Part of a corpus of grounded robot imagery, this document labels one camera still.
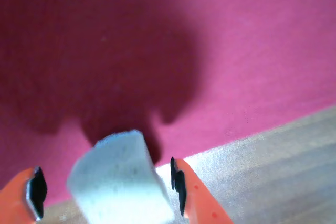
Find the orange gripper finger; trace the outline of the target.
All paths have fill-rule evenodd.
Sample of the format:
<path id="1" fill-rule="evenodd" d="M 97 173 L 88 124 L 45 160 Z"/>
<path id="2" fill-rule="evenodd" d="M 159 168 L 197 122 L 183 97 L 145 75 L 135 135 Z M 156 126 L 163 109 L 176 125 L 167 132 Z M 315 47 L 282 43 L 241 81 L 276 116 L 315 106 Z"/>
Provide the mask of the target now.
<path id="1" fill-rule="evenodd" d="M 181 215 L 189 223 L 234 223 L 185 160 L 172 157 L 170 169 L 171 186 L 178 193 Z"/>
<path id="2" fill-rule="evenodd" d="M 40 167 L 19 172 L 1 190 L 1 223 L 36 223 L 44 217 L 47 183 Z"/>

